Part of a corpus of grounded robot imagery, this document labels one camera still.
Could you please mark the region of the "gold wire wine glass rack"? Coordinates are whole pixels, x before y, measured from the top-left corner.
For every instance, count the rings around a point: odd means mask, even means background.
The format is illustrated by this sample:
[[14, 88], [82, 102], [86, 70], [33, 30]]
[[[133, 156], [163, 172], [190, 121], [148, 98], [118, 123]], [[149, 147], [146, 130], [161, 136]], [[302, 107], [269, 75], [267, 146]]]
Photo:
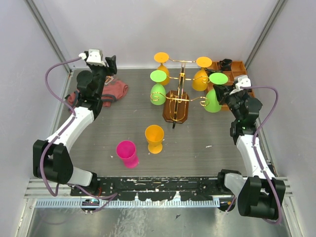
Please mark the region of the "gold wire wine glass rack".
[[196, 63], [196, 60], [180, 60], [178, 62], [181, 63], [179, 76], [176, 78], [169, 76], [170, 79], [178, 81], [178, 87], [176, 91], [171, 90], [166, 93], [166, 101], [163, 104], [164, 108], [162, 113], [164, 120], [172, 123], [173, 128], [176, 124], [182, 124], [187, 120], [189, 102], [194, 101], [194, 99], [190, 99], [188, 94], [184, 91], [184, 84], [187, 80], [193, 82], [194, 78], [187, 78], [185, 70], [187, 63]]

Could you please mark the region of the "orange wine glass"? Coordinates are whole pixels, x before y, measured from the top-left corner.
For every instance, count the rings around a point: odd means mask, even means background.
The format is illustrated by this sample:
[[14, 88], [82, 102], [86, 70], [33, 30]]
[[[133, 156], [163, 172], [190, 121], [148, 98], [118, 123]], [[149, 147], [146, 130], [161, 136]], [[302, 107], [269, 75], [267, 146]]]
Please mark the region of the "orange wine glass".
[[209, 57], [202, 56], [196, 60], [196, 64], [200, 67], [200, 70], [194, 75], [192, 87], [196, 91], [204, 91], [209, 81], [205, 69], [212, 65], [212, 60]]
[[168, 85], [170, 82], [170, 72], [168, 68], [164, 65], [169, 60], [169, 55], [165, 52], [158, 52], [154, 55], [154, 60], [160, 63], [160, 66], [157, 67], [157, 70], [163, 71], [166, 73], [166, 78], [164, 81], [160, 82], [161, 85], [165, 86]]
[[158, 154], [162, 151], [162, 141], [164, 130], [156, 124], [150, 125], [145, 130], [145, 137], [148, 142], [148, 150], [152, 154]]

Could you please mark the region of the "pink wine glass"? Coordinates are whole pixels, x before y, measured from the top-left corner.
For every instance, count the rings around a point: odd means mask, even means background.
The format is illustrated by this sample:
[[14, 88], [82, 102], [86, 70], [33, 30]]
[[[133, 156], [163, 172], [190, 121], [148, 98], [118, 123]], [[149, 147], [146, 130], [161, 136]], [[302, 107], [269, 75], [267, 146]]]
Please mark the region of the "pink wine glass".
[[127, 168], [133, 169], [139, 164], [136, 145], [132, 141], [121, 141], [117, 145], [116, 153]]

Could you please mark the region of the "green wine glass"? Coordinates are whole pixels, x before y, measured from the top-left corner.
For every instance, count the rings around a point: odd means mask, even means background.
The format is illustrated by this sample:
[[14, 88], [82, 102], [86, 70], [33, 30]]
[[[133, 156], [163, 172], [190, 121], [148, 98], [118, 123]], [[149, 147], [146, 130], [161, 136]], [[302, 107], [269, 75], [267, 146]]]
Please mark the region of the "green wine glass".
[[209, 76], [209, 83], [210, 90], [206, 94], [206, 98], [208, 99], [209, 103], [204, 107], [204, 109], [210, 113], [217, 113], [221, 110], [222, 106], [219, 104], [215, 89], [213, 88], [214, 85], [224, 85], [228, 82], [228, 77], [224, 73], [212, 73]]
[[166, 73], [161, 70], [154, 70], [150, 74], [150, 79], [156, 83], [151, 89], [150, 101], [157, 106], [163, 105], [166, 101], [166, 91], [161, 83], [166, 79]]

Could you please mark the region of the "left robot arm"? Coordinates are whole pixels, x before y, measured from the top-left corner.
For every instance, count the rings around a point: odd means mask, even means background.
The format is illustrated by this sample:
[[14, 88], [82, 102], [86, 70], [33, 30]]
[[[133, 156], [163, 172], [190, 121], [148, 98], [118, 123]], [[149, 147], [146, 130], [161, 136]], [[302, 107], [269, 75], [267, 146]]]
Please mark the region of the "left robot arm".
[[117, 74], [116, 59], [114, 55], [104, 57], [99, 49], [90, 49], [73, 59], [74, 62], [83, 60], [89, 69], [77, 75], [77, 98], [73, 103], [58, 98], [71, 114], [51, 136], [33, 144], [33, 175], [44, 181], [54, 197], [58, 192], [51, 189], [50, 181], [77, 186], [88, 196], [99, 190], [97, 174], [74, 167], [69, 152], [82, 132], [99, 116], [106, 79]]

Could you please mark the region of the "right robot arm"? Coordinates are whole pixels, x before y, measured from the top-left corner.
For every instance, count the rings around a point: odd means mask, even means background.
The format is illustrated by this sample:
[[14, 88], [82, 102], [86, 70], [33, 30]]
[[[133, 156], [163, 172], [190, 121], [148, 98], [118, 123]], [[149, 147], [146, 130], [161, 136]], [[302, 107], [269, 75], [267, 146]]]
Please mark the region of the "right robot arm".
[[260, 148], [256, 125], [262, 103], [249, 95], [251, 86], [214, 85], [216, 99], [227, 105], [235, 117], [231, 123], [230, 136], [239, 150], [246, 171], [244, 180], [238, 171], [222, 170], [218, 174], [217, 190], [221, 194], [234, 194], [239, 214], [244, 217], [261, 218], [270, 224], [282, 220], [281, 205], [285, 184], [270, 171]]

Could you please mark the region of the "orange wine glass front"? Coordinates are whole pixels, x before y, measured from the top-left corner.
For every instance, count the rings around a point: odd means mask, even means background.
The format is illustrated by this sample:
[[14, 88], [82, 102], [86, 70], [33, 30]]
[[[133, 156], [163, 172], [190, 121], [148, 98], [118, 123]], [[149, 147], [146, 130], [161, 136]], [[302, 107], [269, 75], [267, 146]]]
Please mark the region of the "orange wine glass front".
[[148, 142], [148, 150], [152, 154], [158, 154], [162, 151], [162, 141], [164, 130], [156, 124], [150, 125], [145, 130], [145, 137]]

